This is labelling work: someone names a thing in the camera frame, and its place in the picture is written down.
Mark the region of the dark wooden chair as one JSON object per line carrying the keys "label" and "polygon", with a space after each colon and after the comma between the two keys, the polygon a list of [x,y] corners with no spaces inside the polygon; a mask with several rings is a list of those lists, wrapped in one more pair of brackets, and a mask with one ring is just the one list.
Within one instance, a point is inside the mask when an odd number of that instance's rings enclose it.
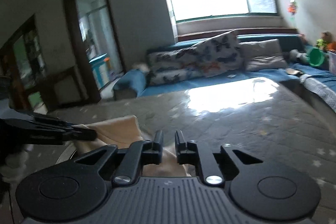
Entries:
{"label": "dark wooden chair", "polygon": [[75,67],[48,75],[38,82],[38,88],[48,111],[75,105],[84,99]]}

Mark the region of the clear plastic storage box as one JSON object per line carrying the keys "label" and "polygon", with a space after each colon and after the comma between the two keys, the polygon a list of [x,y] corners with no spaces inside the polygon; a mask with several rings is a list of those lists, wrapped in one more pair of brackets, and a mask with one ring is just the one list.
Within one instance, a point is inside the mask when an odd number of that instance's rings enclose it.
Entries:
{"label": "clear plastic storage box", "polygon": [[327,52],[329,58],[329,72],[336,75],[336,53],[334,51]]}

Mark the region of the large butterfly print pillow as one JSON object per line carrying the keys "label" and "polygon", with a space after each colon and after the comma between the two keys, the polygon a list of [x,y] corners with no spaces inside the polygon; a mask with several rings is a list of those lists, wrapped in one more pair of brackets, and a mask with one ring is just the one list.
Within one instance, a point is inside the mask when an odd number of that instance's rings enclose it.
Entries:
{"label": "large butterfly print pillow", "polygon": [[196,65],[204,77],[214,77],[239,69],[243,64],[235,31],[214,36],[194,46]]}

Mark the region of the colourful pinwheel flower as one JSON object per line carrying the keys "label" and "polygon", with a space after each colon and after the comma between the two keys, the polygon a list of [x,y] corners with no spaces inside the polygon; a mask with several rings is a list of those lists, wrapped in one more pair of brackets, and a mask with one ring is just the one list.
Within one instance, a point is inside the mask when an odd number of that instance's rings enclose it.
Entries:
{"label": "colourful pinwheel flower", "polygon": [[293,27],[296,28],[295,15],[297,14],[298,6],[296,0],[290,0],[288,5],[288,12],[290,13],[290,20]]}

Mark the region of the grey quilted blanket on sofa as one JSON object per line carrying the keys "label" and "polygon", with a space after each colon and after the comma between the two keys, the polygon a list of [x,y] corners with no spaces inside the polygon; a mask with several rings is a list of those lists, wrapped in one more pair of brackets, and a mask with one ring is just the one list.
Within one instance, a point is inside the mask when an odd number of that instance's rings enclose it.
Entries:
{"label": "grey quilted blanket on sofa", "polygon": [[315,76],[304,74],[299,80],[307,90],[319,96],[335,111],[335,75],[331,73]]}

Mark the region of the stuffed plush toy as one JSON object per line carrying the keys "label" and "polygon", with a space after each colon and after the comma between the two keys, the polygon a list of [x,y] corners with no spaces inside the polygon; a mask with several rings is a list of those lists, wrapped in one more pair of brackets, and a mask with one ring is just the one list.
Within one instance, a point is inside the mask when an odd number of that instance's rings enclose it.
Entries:
{"label": "stuffed plush toy", "polygon": [[336,42],[333,40],[333,36],[330,32],[322,32],[321,37],[316,41],[315,47],[323,52],[336,51]]}

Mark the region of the cream white garment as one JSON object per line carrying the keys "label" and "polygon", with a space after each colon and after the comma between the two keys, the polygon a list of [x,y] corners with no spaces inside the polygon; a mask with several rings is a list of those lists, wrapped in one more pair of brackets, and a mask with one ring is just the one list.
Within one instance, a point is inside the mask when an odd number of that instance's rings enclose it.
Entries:
{"label": "cream white garment", "polygon": [[[74,141],[78,154],[93,151],[105,145],[116,145],[118,148],[128,148],[131,143],[143,140],[143,134],[134,115],[109,119],[92,124],[79,124],[78,127],[96,131],[94,141]],[[190,177],[188,165],[177,163],[175,145],[163,148],[162,162],[159,165],[150,164],[143,167],[143,175],[149,177]]]}

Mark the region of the long butterfly print pillow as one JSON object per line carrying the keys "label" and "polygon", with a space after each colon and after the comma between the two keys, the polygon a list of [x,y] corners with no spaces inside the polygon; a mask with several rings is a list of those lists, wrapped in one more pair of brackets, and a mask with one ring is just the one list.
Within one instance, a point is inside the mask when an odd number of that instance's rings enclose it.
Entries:
{"label": "long butterfly print pillow", "polygon": [[175,84],[202,77],[201,64],[210,61],[210,48],[187,47],[169,52],[153,52],[147,56],[149,85]]}

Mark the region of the green plastic bucket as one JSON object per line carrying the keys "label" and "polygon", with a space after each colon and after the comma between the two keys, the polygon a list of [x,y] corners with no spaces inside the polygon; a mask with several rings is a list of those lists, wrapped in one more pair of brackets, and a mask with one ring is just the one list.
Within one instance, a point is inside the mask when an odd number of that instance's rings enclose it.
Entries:
{"label": "green plastic bucket", "polygon": [[327,54],[317,47],[312,47],[307,51],[307,58],[312,67],[323,67],[327,63]]}

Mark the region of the grey stuffed toy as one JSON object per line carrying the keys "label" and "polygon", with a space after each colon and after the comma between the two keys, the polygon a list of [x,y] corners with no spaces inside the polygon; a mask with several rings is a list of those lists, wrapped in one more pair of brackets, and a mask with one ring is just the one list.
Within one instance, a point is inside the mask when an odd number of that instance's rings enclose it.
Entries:
{"label": "grey stuffed toy", "polygon": [[292,63],[309,63],[309,56],[306,52],[299,52],[298,50],[291,50],[289,52],[289,61]]}

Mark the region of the dark wooden doorway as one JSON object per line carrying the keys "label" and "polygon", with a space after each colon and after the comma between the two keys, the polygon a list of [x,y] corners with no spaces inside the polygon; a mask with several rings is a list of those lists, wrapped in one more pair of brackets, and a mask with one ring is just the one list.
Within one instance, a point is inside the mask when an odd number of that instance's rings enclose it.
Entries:
{"label": "dark wooden doorway", "polygon": [[[125,73],[125,62],[109,0],[63,0],[72,52],[84,84],[85,102],[99,102],[101,92]],[[98,90],[89,61],[107,54],[110,82]]]}

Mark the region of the blue children's table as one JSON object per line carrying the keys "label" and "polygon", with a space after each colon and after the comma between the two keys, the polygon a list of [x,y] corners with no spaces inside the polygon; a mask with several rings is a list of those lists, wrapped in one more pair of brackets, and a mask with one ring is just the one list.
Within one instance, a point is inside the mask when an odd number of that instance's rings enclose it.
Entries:
{"label": "blue children's table", "polygon": [[101,90],[110,82],[109,70],[105,62],[107,54],[100,55],[89,61],[98,90]]}

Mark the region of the grey plain pillow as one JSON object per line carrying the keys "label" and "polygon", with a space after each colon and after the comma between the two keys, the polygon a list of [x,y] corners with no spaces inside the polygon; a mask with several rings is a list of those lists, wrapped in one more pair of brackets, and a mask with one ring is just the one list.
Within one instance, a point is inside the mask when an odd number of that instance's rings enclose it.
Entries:
{"label": "grey plain pillow", "polygon": [[261,42],[242,42],[239,45],[246,71],[283,69],[288,66],[278,39]]}

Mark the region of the blue corner sofa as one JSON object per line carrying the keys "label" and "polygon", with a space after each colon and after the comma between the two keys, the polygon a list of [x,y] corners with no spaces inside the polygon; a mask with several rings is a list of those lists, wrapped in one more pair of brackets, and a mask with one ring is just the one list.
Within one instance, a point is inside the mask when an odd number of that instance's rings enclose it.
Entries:
{"label": "blue corner sofa", "polygon": [[335,109],[335,75],[312,67],[310,49],[293,34],[238,35],[148,50],[146,63],[128,71],[113,87],[115,100],[265,77],[298,92],[311,105]]}

